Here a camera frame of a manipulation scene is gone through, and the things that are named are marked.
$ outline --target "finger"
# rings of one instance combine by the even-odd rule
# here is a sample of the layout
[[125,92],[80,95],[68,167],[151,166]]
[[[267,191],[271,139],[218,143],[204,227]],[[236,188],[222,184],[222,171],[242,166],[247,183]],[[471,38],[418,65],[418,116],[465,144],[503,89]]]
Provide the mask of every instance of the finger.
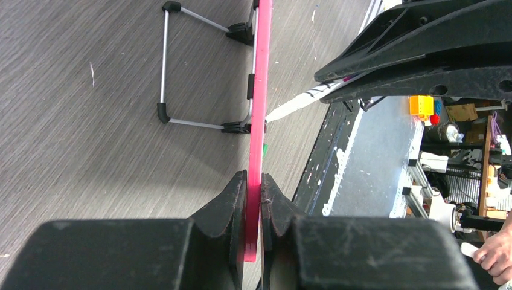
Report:
[[493,277],[498,277],[501,274],[503,274],[507,267],[508,263],[505,263],[504,261],[501,261],[501,259],[498,259],[498,261],[491,267],[488,273]]
[[489,269],[496,263],[496,260],[498,258],[498,254],[496,254],[496,251],[490,251],[485,255],[485,259],[480,264],[482,266],[482,269],[489,271]]
[[474,255],[473,255],[473,261],[475,261],[476,263],[481,264],[483,262],[482,258],[485,256],[485,254],[487,254],[487,249],[484,248],[484,247],[476,250]]
[[500,276],[493,278],[493,281],[498,285],[503,285],[510,280],[512,280],[512,266],[505,269]]

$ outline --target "green object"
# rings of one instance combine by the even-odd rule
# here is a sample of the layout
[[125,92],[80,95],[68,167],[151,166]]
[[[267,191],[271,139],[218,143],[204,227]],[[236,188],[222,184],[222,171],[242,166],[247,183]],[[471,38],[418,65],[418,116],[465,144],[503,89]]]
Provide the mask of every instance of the green object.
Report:
[[267,155],[268,148],[269,148],[269,146],[267,144],[263,143],[263,158],[265,158],[265,155]]

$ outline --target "cardboard box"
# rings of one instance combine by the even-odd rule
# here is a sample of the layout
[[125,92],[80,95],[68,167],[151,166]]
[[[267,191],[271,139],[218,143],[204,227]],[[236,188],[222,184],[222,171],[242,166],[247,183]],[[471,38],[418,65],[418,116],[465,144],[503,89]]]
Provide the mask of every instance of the cardboard box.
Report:
[[471,125],[471,131],[485,133],[486,129],[487,129],[487,123],[485,123],[485,124],[472,124]]
[[486,216],[488,218],[493,218],[493,219],[507,219],[508,212],[488,208]]
[[452,122],[474,121],[478,119],[475,104],[446,106],[446,112]]
[[485,134],[480,131],[471,130],[466,133],[464,142],[466,143],[481,143],[484,142]]

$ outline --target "metal stand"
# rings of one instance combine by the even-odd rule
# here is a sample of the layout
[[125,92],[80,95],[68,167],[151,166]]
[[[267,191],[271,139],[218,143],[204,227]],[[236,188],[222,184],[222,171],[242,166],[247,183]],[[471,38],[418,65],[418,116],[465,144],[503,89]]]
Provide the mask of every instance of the metal stand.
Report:
[[402,195],[405,197],[407,206],[411,209],[414,216],[428,219],[429,216],[423,208],[423,200],[432,199],[434,191],[432,190],[418,159],[410,159],[408,167],[412,179],[416,185],[421,187],[421,190],[419,193],[414,193],[413,189],[410,187],[404,187]]
[[[223,133],[238,133],[238,134],[248,134],[251,132],[251,125],[249,122],[252,118],[252,95],[254,89],[254,72],[255,72],[255,61],[256,61],[256,39],[257,39],[257,27],[258,25],[254,25],[255,31],[253,34],[252,31],[252,21],[255,20],[255,23],[258,22],[258,5],[259,1],[255,0],[253,2],[253,6],[251,9],[251,13],[249,14],[249,20],[245,23],[237,23],[231,25],[229,27],[224,27],[220,24],[217,24],[197,13],[194,13],[190,10],[187,10],[182,7],[181,3],[176,1],[167,1],[163,6],[162,10],[164,11],[164,47],[163,47],[163,57],[162,57],[162,80],[160,87],[160,102],[157,104],[157,113],[158,118],[164,124],[167,123],[175,123],[175,124],[184,124],[189,126],[197,126],[197,127],[206,127],[210,129],[221,130]],[[233,122],[233,123],[225,123],[222,125],[213,125],[213,124],[204,124],[193,121],[183,121],[177,120],[169,117],[167,115],[167,104],[165,102],[165,65],[167,63],[167,36],[168,36],[168,26],[169,26],[169,15],[171,12],[183,12],[186,15],[192,16],[206,24],[209,24],[212,27],[215,27],[224,33],[226,36],[236,40],[242,44],[253,46],[252,49],[252,72],[249,75],[248,88],[247,88],[247,99],[249,100],[249,109],[247,116],[241,122]]]

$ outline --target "metal rod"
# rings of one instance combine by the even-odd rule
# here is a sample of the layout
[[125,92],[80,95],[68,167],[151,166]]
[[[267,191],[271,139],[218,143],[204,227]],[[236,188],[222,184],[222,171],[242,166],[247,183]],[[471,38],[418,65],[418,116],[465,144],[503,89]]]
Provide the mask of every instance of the metal rod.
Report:
[[249,13],[249,20],[247,23],[252,26],[252,17],[254,16],[254,9],[251,9],[251,12]]
[[429,183],[427,176],[423,172],[423,169],[421,168],[421,164],[416,159],[410,159],[409,160],[409,170],[412,175],[412,179],[421,187],[426,187]]
[[192,16],[193,18],[196,18],[196,19],[198,19],[198,20],[201,20],[201,21],[202,21],[202,22],[204,22],[204,23],[210,24],[211,26],[213,26],[213,27],[215,27],[215,28],[218,28],[218,29],[220,29],[220,30],[222,30],[222,31],[224,31],[224,32],[226,32],[226,33],[228,33],[228,32],[229,32],[229,29],[227,29],[226,27],[224,27],[224,26],[222,26],[222,25],[219,25],[219,24],[217,24],[217,23],[215,23],[215,22],[213,22],[213,21],[211,21],[211,20],[209,20],[209,19],[207,19],[207,18],[204,18],[204,17],[203,17],[203,16],[201,16],[201,15],[195,14],[194,12],[192,12],[192,11],[190,11],[190,10],[187,10],[187,9],[185,9],[185,8],[181,8],[181,12],[183,12],[183,13],[185,13],[185,14],[187,14],[187,15],[190,15],[190,16]]
[[432,190],[432,186],[430,186],[430,183],[427,183],[427,186],[421,189],[421,195],[423,195],[423,198],[425,199],[432,199],[432,197],[434,196],[434,191]]
[[485,146],[484,142],[476,143],[422,143],[421,151],[428,150],[458,150],[458,149],[482,149]]
[[249,100],[249,111],[247,112],[247,116],[245,116],[245,119],[240,123],[240,126],[245,126],[252,118],[252,99]]
[[[252,70],[251,73],[256,72],[256,49],[257,49],[257,43],[258,43],[258,14],[260,9],[255,9],[255,17],[254,20],[256,24],[254,25],[254,41],[252,45]],[[247,116],[245,116],[245,119],[240,123],[240,125],[243,127],[245,126],[250,120],[252,119],[252,100],[249,100],[249,111],[247,112]]]
[[256,73],[256,49],[257,49],[257,43],[258,43],[258,16],[260,14],[260,9],[256,8],[255,11],[255,17],[254,22],[256,23],[254,25],[254,41],[252,46],[252,73]]
[[181,124],[181,125],[189,125],[189,126],[196,126],[196,127],[203,127],[203,128],[210,128],[210,129],[217,129],[217,130],[224,129],[224,126],[205,124],[205,123],[199,123],[199,122],[192,122],[192,121],[185,121],[185,120],[178,120],[178,119],[171,119],[169,121],[169,123]]
[[165,64],[167,63],[167,33],[169,26],[169,12],[165,11],[164,21],[164,53],[162,56],[162,82],[160,84],[160,103],[165,103]]
[[421,204],[420,201],[415,197],[410,187],[404,187],[402,189],[402,195],[405,197],[407,206],[409,206],[412,214],[414,214],[415,217],[425,219],[429,218],[429,215],[423,208],[423,204]]

